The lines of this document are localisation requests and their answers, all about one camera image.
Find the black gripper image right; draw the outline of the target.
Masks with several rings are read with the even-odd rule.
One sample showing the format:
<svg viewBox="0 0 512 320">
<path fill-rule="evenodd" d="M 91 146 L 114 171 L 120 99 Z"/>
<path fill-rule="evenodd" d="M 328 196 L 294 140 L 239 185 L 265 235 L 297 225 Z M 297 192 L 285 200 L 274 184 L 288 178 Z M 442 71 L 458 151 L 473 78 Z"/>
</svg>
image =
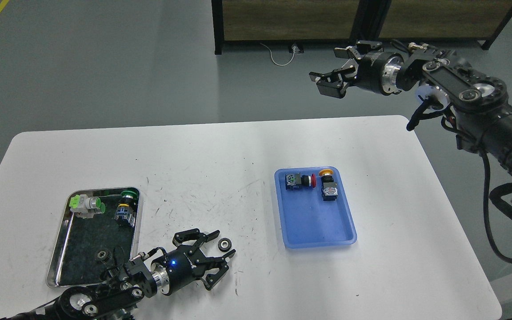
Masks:
<svg viewBox="0 0 512 320">
<path fill-rule="evenodd" d="M 309 78 L 319 93 L 336 99 L 343 99 L 349 87 L 389 96 L 402 92 L 398 88 L 398 72 L 404 64 L 404 57 L 395 52 L 384 52 L 382 42 L 358 40 L 355 45 L 334 48 L 334 55 L 340 59 L 353 59 L 354 65 L 334 69 L 331 72 L 310 72 Z"/>
</svg>

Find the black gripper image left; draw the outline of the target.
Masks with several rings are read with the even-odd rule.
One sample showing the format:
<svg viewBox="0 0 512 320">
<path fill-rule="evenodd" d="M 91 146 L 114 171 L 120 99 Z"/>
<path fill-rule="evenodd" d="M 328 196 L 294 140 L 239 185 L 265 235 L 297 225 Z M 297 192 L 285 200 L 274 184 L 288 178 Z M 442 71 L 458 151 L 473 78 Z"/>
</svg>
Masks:
<svg viewBox="0 0 512 320">
<path fill-rule="evenodd" d="M 236 254 L 235 249 L 220 257 L 207 257 L 203 253 L 201 246 L 216 239 L 220 233 L 215 230 L 206 234 L 199 229 L 175 233 L 172 243 L 176 249 L 151 263 L 159 292 L 170 296 L 197 280 L 203 282 L 206 290 L 212 290 L 229 271 L 228 261 Z"/>
</svg>

